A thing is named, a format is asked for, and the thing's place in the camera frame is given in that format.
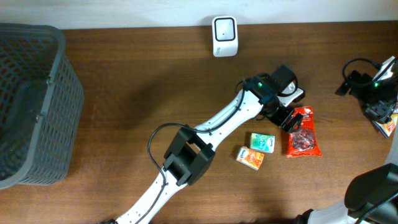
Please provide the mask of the yellow wet wipes pack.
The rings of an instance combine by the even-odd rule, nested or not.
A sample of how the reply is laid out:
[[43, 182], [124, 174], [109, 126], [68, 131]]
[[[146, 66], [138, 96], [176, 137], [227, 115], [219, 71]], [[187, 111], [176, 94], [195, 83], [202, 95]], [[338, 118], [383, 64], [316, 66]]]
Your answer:
[[373, 121], [372, 124], [385, 138], [388, 138], [397, 126], [397, 106], [394, 108], [389, 122], [381, 124]]

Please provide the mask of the red snack bag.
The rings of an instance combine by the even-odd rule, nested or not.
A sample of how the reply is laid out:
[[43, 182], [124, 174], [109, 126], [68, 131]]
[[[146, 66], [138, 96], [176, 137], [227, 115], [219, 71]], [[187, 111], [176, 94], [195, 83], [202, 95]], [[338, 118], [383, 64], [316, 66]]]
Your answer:
[[311, 106], [296, 108], [294, 116], [298, 114], [302, 115], [300, 130], [289, 134], [287, 157], [321, 156], [322, 152], [315, 136], [313, 108]]

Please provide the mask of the green tissue pack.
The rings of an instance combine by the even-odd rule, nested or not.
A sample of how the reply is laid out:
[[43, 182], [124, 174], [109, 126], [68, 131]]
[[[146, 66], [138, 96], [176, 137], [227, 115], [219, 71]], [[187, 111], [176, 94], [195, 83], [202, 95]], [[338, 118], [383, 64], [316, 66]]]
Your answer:
[[252, 150], [262, 153], [273, 153], [275, 148], [275, 136], [252, 133], [249, 147]]

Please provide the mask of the orange tissue pack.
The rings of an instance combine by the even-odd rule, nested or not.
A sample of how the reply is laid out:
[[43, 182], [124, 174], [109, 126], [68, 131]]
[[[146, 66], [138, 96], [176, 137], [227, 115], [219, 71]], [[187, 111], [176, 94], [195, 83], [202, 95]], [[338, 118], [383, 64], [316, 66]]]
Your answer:
[[254, 170], [259, 170], [264, 160], [264, 154], [243, 146], [239, 149], [236, 160]]

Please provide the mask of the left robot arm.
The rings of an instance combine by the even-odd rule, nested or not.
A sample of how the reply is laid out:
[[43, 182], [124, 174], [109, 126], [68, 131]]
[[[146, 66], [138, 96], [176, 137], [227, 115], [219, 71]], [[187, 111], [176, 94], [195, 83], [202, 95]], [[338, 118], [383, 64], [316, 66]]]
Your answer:
[[304, 98], [296, 74], [285, 65], [272, 74], [262, 73], [236, 85], [236, 97], [208, 121], [191, 128], [187, 124], [168, 123], [179, 130], [164, 154], [164, 163], [156, 164], [159, 174], [140, 199], [123, 215], [110, 223], [149, 223], [158, 211], [180, 190], [193, 185], [208, 170], [217, 147], [235, 129], [256, 116], [262, 116], [286, 133], [300, 129], [303, 117], [290, 106]]

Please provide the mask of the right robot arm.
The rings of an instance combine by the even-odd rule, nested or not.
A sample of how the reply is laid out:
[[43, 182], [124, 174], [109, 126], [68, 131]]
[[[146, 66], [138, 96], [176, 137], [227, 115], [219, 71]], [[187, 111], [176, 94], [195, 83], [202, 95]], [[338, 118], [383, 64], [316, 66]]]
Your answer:
[[[374, 77], [353, 70], [342, 74], [336, 94], [354, 96], [363, 114], [377, 129], [391, 122], [397, 108], [397, 58], [383, 63], [370, 61], [378, 72]], [[294, 223], [397, 223], [397, 154], [387, 164], [355, 177], [342, 202], [323, 210], [309, 209]]]

